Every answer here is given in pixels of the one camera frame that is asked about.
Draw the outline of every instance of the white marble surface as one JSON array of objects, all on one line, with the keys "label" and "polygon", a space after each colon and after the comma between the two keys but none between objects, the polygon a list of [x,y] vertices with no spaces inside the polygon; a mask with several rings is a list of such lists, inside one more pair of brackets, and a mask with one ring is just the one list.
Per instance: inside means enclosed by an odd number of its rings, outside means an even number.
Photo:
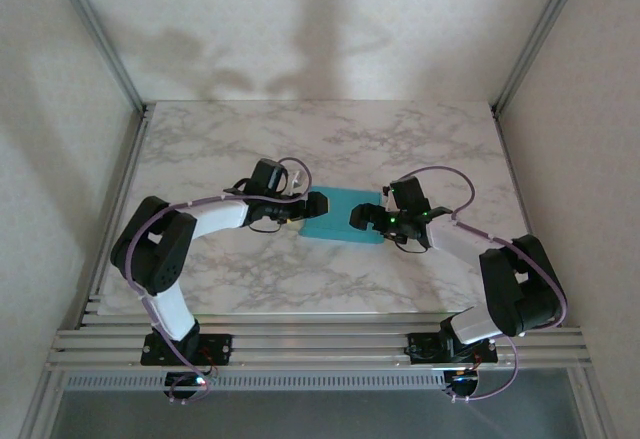
[{"label": "white marble surface", "polygon": [[[379,190],[417,167],[445,164],[478,189],[464,219],[498,235],[525,232],[514,188],[483,103],[403,101],[164,102],[154,112],[127,204],[215,195],[248,176],[261,157],[304,160],[314,184]],[[446,172],[420,176],[432,204],[468,197]],[[194,313],[442,312],[481,300],[469,267],[430,250],[300,237],[294,229],[222,231],[195,240],[180,277]],[[100,314],[142,312],[115,268]]]}]

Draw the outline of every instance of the purple cable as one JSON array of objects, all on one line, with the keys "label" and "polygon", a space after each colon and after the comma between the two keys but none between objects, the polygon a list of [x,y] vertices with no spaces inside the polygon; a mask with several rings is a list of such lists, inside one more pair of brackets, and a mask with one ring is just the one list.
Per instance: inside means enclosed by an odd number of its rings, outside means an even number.
[{"label": "purple cable", "polygon": [[[138,285],[133,280],[133,274],[131,272],[131,265],[132,265],[132,262],[133,262],[133,251],[136,248],[136,246],[138,245],[138,242],[140,242],[140,239],[142,239],[142,236],[147,232],[147,230],[149,230],[149,228],[153,224],[156,223],[156,221],[160,220],[168,212],[174,211],[176,209],[187,209],[187,208],[194,207],[194,206],[202,206],[204,204],[212,204],[214,202],[221,202],[221,201],[224,201],[224,200],[227,200],[227,199],[228,200],[256,200],[256,199],[258,199],[258,200],[264,200],[264,201],[269,201],[269,202],[275,202],[275,203],[278,203],[278,204],[290,204],[290,203],[293,203],[293,202],[297,202],[297,201],[299,201],[301,199],[304,199],[307,196],[307,194],[309,193],[309,191],[311,190],[311,185],[312,185],[311,171],[309,170],[309,168],[307,167],[307,165],[304,162],[302,162],[300,159],[297,159],[295,157],[284,157],[284,158],[280,159],[278,162],[282,163],[282,162],[285,162],[285,161],[293,161],[293,162],[298,163],[300,166],[302,166],[302,168],[304,169],[305,173],[307,174],[307,187],[305,188],[304,192],[302,194],[300,194],[300,196],[295,197],[293,199],[274,199],[274,198],[266,197],[266,196],[257,196],[257,195],[243,196],[243,195],[232,195],[232,194],[229,194],[229,195],[225,195],[225,196],[205,197],[205,198],[202,198],[202,199],[197,199],[197,200],[192,201],[192,202],[183,202],[183,203],[180,203],[180,204],[172,204],[170,206],[165,207],[161,211],[158,211],[153,216],[151,216],[140,227],[140,229],[138,229],[138,231],[133,235],[133,238],[131,239],[131,243],[129,244],[129,247],[127,248],[127,253],[125,255],[125,261],[124,261],[124,278],[127,280],[127,283],[129,284],[129,287],[131,287],[138,294],[138,298],[140,299],[140,302],[142,303],[143,307],[147,311],[147,314],[149,315],[149,318],[151,319],[151,325],[153,327],[155,327],[156,330],[160,333],[160,336],[162,337],[162,339],[167,343],[167,346],[169,346],[169,349],[171,350],[171,352],[173,352],[173,354],[180,360],[180,362],[182,362],[191,371],[193,371],[198,377],[201,377],[204,380],[204,385],[205,385],[204,393],[199,395],[199,396],[192,397],[190,399],[183,399],[182,400],[182,404],[188,404],[188,403],[192,403],[192,402],[198,401],[198,400],[204,398],[206,395],[208,395],[209,392],[211,392],[211,389],[209,388],[209,380],[207,379],[207,377],[204,375],[204,373],[202,371],[200,371],[196,366],[194,366],[186,357],[184,357],[180,353],[180,351],[178,351],[176,346],[173,345],[171,337],[169,336],[167,331],[165,331],[165,329],[162,327],[162,324],[160,323],[160,318],[156,314],[155,310],[153,309],[153,306],[151,305],[151,302],[149,301],[149,298],[148,298],[148,296],[146,294],[146,290],[142,286]],[[180,378],[178,378],[178,380],[174,383],[174,386],[177,383],[181,382],[184,378],[185,378],[185,375],[183,375]],[[170,400],[172,402],[174,400],[173,393],[171,393],[171,395],[170,395]]]},{"label": "purple cable", "polygon": [[[524,252],[522,252],[520,249],[518,249],[516,246],[514,246],[513,244],[511,244],[510,242],[500,238],[500,237],[495,237],[495,236],[491,236],[490,234],[477,229],[473,226],[470,226],[468,224],[465,224],[464,222],[460,222],[458,220],[458,214],[463,211],[464,209],[466,209],[467,207],[469,207],[471,205],[471,203],[474,201],[474,199],[476,198],[476,188],[473,185],[473,182],[471,181],[471,179],[469,179],[469,177],[462,171],[459,171],[458,169],[455,169],[453,167],[449,167],[449,166],[425,166],[425,167],[421,167],[419,169],[416,169],[415,171],[412,171],[408,174],[405,174],[404,176],[402,176],[400,179],[404,179],[407,178],[409,176],[413,176],[419,172],[423,172],[423,171],[433,171],[433,170],[441,170],[441,171],[448,171],[448,172],[453,172],[454,174],[457,174],[458,176],[460,176],[462,179],[465,180],[465,182],[467,183],[467,185],[469,186],[469,191],[471,193],[469,199],[467,200],[467,202],[465,202],[463,205],[461,205],[460,207],[456,208],[453,210],[453,212],[451,213],[451,219],[453,221],[455,221],[455,225],[460,227],[461,229],[464,229],[465,231],[471,233],[471,234],[475,234],[477,236],[480,236],[482,238],[488,239],[490,241],[495,241],[498,244],[506,247],[507,249],[513,251],[520,259],[522,259],[523,261],[525,261],[531,268],[533,268],[533,270],[535,270],[540,277],[542,277],[542,279],[547,283],[547,285],[551,288],[551,290],[555,293],[556,297],[558,298],[558,301],[560,302],[560,315],[558,316],[558,318],[554,319],[552,322],[550,322],[549,324],[544,324],[542,326],[538,326],[536,327],[536,329],[547,329],[549,327],[556,327],[558,325],[560,325],[565,317],[567,316],[567,309],[568,309],[568,304],[567,304],[567,299],[564,296],[564,294],[562,293],[562,291],[560,290],[560,288],[558,287],[558,285],[555,283],[555,281],[551,278],[551,276],[549,276],[549,274],[547,274],[533,259],[531,259],[529,256],[527,256]],[[459,399],[463,399],[466,402],[469,401],[478,401],[481,399],[488,399],[489,397],[493,397],[496,394],[500,394],[502,391],[504,391],[505,389],[507,389],[511,384],[513,384],[513,381],[515,381],[516,376],[518,375],[518,368],[519,368],[519,361],[518,361],[518,350],[516,348],[515,343],[511,340],[510,337],[508,336],[504,336],[505,339],[507,339],[507,341],[509,341],[509,344],[511,345],[511,348],[513,349],[513,354],[514,354],[514,367],[513,367],[513,373],[511,374],[511,377],[509,378],[509,380],[504,383],[502,386],[500,386],[499,388],[497,388],[494,391],[488,392],[486,394],[481,394],[479,396],[467,396],[462,397],[462,396],[458,396],[455,393],[453,393],[453,400],[455,401],[456,398]]]}]

